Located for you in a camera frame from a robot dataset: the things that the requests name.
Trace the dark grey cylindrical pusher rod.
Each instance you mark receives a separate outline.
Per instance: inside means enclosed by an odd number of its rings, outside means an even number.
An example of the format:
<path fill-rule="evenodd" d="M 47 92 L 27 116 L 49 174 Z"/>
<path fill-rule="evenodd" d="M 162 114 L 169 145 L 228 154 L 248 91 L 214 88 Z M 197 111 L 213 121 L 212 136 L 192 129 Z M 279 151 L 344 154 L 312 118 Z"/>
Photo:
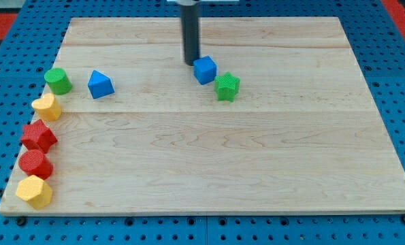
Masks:
<path fill-rule="evenodd" d="M 179 1 L 184 62 L 199 59 L 199 1 Z"/>

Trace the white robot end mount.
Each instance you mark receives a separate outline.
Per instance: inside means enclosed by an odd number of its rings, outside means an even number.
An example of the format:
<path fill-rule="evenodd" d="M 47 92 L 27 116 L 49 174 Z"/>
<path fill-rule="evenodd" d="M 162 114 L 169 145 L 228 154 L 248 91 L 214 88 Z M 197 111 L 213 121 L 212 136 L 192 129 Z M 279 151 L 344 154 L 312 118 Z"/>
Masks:
<path fill-rule="evenodd" d="M 166 0 L 166 3 L 177 4 L 237 4 L 239 0 Z"/>

